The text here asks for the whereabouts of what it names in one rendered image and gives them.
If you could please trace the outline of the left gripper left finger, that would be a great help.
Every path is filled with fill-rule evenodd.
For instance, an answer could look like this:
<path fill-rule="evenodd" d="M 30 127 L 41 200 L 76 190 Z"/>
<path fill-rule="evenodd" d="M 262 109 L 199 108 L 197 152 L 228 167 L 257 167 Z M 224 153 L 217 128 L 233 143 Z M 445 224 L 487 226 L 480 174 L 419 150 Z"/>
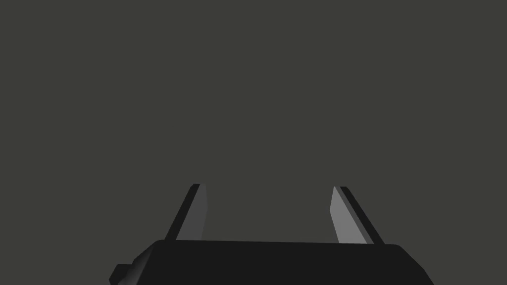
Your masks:
<path fill-rule="evenodd" d="M 191 185 L 164 239 L 202 240 L 207 210 L 206 185 Z"/>

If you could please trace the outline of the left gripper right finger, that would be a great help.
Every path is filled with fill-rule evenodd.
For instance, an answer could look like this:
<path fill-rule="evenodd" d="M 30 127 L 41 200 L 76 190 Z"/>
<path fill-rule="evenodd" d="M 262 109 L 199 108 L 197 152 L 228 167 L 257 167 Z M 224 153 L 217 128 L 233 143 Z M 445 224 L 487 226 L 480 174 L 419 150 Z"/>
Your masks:
<path fill-rule="evenodd" d="M 329 213 L 339 243 L 384 244 L 348 187 L 333 187 Z"/>

